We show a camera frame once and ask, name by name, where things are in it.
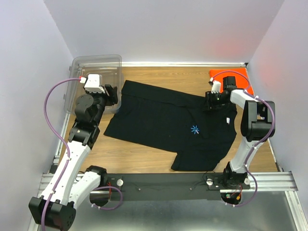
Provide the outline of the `black t-shirt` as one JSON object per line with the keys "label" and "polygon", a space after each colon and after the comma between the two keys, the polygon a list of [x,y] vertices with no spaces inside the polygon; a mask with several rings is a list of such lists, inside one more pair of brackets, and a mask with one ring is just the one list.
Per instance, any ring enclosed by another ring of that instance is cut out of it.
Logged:
{"label": "black t-shirt", "polygon": [[236,106],[206,110],[205,98],[127,80],[104,134],[174,152],[174,171],[212,171],[235,138]]}

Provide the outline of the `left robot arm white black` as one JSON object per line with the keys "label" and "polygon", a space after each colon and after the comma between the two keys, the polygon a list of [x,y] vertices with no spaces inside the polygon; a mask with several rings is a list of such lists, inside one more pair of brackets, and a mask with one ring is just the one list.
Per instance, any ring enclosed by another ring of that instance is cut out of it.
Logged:
{"label": "left robot arm white black", "polygon": [[85,94],[76,100],[76,119],[70,130],[63,156],[51,181],[40,197],[32,197],[29,209],[36,224],[44,231],[47,227],[59,231],[71,228],[80,204],[90,196],[91,191],[106,190],[110,199],[112,191],[119,193],[119,202],[123,201],[121,190],[110,183],[105,168],[90,166],[83,177],[76,181],[81,164],[91,152],[100,133],[99,123],[106,106],[118,102],[117,87],[109,84],[100,90],[85,88]]}

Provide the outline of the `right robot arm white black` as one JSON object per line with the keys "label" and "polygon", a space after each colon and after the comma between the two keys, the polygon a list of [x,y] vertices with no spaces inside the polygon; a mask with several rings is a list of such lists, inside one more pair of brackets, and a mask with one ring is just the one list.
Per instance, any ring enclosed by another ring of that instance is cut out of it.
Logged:
{"label": "right robot arm white black", "polygon": [[219,182],[231,189],[246,181],[250,163],[263,143],[275,133],[275,103],[265,101],[236,86],[236,78],[227,76],[223,82],[210,78],[211,90],[205,93],[206,108],[219,109],[232,103],[243,109],[242,141],[235,157],[228,162]]}

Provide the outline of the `clear plastic bin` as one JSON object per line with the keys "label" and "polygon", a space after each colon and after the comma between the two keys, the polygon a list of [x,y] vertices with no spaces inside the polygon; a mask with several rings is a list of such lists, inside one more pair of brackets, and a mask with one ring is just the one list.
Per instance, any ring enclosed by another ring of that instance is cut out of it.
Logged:
{"label": "clear plastic bin", "polygon": [[70,78],[85,80],[69,81],[65,95],[64,110],[74,114],[76,99],[85,93],[98,93],[116,99],[106,106],[106,113],[117,113],[121,106],[121,90],[124,84],[122,57],[113,55],[80,56],[72,61]]}

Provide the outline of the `folded orange t-shirt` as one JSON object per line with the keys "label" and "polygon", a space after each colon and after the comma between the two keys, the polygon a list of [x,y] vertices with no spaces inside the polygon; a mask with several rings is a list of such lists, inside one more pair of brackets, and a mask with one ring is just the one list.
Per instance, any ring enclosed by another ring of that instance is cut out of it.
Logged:
{"label": "folded orange t-shirt", "polygon": [[223,78],[227,76],[234,76],[236,86],[241,89],[246,89],[251,95],[254,95],[254,90],[250,85],[250,81],[245,68],[235,68],[235,69],[211,69],[209,71],[210,80],[214,78],[215,81],[221,83],[220,93],[223,92]]}

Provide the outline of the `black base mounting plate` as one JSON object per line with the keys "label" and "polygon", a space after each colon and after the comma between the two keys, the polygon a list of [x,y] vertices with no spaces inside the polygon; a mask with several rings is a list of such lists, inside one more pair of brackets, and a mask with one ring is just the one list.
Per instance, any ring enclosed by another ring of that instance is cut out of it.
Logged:
{"label": "black base mounting plate", "polygon": [[128,201],[172,200],[236,200],[239,193],[250,189],[249,179],[240,183],[224,182],[222,173],[153,173],[108,174],[103,180],[107,190],[95,190],[90,201],[104,205],[108,200]]}

